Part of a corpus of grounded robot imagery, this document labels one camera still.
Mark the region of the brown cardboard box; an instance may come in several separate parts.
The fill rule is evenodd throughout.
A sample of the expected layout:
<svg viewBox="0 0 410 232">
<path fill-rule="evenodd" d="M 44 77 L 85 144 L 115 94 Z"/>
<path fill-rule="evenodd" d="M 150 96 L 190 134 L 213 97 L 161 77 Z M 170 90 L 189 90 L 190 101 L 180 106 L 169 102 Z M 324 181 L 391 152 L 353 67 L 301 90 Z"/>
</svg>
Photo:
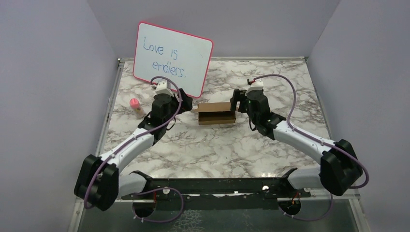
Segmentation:
<svg viewBox="0 0 410 232">
<path fill-rule="evenodd" d="M 199 125 L 232 124 L 236 121 L 236 111 L 230 102 L 199 103 L 194 113 L 198 114 Z"/>
</svg>

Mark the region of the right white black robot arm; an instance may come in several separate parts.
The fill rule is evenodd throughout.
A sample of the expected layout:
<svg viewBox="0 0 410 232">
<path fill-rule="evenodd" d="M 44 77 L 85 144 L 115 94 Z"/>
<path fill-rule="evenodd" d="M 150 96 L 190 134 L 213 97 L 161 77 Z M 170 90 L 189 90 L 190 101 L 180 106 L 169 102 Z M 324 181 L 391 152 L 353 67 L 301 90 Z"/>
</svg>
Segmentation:
<svg viewBox="0 0 410 232">
<path fill-rule="evenodd" d="M 235 89 L 230 99 L 231 111 L 246 113 L 252 131 L 272 140 L 285 143 L 311 157 L 319 164 L 316 168 L 296 169 L 284 176 L 279 191 L 286 197 L 300 189 L 326 189 L 341 196 L 363 175 L 368 173 L 358 162 L 350 142 L 321 138 L 298 129 L 283 116 L 273 113 L 263 90 Z"/>
</svg>

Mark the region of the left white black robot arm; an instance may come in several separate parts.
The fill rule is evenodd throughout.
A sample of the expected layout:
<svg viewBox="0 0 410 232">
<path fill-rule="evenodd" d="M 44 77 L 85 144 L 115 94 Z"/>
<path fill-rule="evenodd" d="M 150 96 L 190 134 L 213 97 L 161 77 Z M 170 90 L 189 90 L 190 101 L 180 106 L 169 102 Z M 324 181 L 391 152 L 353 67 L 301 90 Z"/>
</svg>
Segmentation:
<svg viewBox="0 0 410 232">
<path fill-rule="evenodd" d="M 167 132 L 176 115 L 192 109 L 192 97 L 183 89 L 177 94 L 156 93 L 151 111 L 137 129 L 113 150 L 99 157 L 88 155 L 82 163 L 74 194 L 83 199 L 86 209 L 107 210 L 119 197 L 119 174 L 139 154 L 154 146 Z"/>
</svg>

